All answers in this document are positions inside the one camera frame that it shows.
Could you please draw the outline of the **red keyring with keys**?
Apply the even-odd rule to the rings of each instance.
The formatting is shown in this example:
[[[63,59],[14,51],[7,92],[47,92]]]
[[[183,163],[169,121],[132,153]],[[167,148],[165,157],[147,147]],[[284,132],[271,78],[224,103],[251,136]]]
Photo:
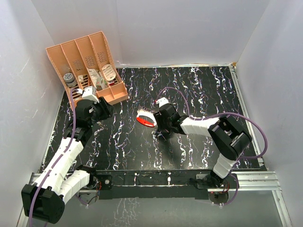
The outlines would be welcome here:
[[[137,111],[136,120],[146,127],[153,128],[157,125],[153,113],[144,109],[139,109]]]

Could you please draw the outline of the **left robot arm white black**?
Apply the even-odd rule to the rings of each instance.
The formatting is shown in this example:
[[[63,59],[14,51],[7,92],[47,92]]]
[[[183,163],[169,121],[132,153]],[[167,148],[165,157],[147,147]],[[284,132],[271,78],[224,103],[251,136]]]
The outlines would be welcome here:
[[[21,191],[24,214],[30,225],[33,219],[57,223],[66,203],[81,188],[92,189],[98,183],[92,167],[80,166],[70,176],[67,173],[92,136],[93,126],[110,118],[113,107],[103,97],[82,99],[71,107],[73,119],[65,128],[58,150],[40,176]]]

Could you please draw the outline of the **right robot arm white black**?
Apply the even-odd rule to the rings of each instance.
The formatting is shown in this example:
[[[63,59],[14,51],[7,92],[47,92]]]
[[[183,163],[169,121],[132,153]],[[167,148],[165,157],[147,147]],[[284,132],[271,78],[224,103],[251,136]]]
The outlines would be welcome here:
[[[242,152],[252,142],[250,133],[235,119],[238,113],[218,113],[205,118],[180,115],[172,104],[164,104],[153,114],[158,130],[163,133],[197,134],[212,138],[220,155],[208,175],[210,185],[221,188]]]

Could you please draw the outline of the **white small boxes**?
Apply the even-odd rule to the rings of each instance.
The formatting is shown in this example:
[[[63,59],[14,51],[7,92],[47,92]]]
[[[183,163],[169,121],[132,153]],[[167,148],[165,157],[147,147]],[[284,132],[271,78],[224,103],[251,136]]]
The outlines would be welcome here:
[[[101,76],[96,69],[88,69],[91,82],[97,91],[108,88],[107,81]]]

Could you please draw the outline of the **small red-white box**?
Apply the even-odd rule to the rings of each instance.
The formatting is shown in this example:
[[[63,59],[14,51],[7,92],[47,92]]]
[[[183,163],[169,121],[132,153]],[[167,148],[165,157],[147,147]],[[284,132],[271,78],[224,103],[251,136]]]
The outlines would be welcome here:
[[[87,81],[88,81],[88,76],[87,75],[79,75],[78,76],[78,81],[80,82],[80,83],[86,83]]]

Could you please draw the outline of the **oval white tin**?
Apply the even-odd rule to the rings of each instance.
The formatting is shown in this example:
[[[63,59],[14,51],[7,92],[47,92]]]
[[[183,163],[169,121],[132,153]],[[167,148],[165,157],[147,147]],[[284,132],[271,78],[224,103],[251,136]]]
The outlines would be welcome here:
[[[116,78],[116,72],[111,64],[106,64],[102,67],[102,72],[107,81],[112,81]]]

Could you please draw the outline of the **grey round jar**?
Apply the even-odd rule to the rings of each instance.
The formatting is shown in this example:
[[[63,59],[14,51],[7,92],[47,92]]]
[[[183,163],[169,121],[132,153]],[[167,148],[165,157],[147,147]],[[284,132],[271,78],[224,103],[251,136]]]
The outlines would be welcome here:
[[[63,80],[67,87],[73,88],[77,85],[77,81],[75,79],[75,76],[72,73],[66,73],[63,76]]]

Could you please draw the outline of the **peach desk organizer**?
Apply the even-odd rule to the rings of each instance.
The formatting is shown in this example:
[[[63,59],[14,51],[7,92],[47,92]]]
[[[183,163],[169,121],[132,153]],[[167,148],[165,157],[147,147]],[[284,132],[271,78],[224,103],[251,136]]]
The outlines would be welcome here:
[[[63,80],[64,74],[72,73],[77,81],[77,85],[74,88],[84,90],[84,88],[93,85],[88,69],[98,70],[105,79],[102,67],[106,64],[112,65],[116,72],[116,78],[114,82],[107,81],[108,88],[97,91],[97,97],[103,96],[111,105],[128,99],[126,86],[116,70],[108,41],[102,31],[48,47],[46,52],[70,102],[74,101],[77,103],[82,99],[82,95],[75,92],[70,93],[71,88],[67,87]],[[78,81],[78,76],[82,74],[88,76],[86,83]]]

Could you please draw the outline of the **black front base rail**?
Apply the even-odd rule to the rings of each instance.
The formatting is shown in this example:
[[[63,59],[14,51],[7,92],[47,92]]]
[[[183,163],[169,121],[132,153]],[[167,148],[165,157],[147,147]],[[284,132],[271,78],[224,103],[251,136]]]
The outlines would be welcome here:
[[[236,174],[217,187],[209,170],[97,170],[100,199],[195,198],[209,199],[211,192],[231,192],[238,184]]]

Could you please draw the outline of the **aluminium frame rail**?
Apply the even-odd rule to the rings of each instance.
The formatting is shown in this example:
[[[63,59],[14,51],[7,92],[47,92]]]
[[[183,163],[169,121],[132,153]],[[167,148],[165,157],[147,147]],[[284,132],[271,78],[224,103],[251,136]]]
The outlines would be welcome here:
[[[86,193],[95,193],[99,198],[101,182],[95,177],[96,170],[93,173],[93,182],[87,186],[81,188],[75,195],[86,194]],[[234,192],[239,191],[271,191],[274,196],[274,200],[277,206],[278,213],[282,225],[285,227],[290,227],[292,225],[289,218],[282,193],[279,181],[275,172],[271,171],[235,171],[231,172],[230,175],[236,174],[235,178],[238,186],[236,189],[233,189]]]

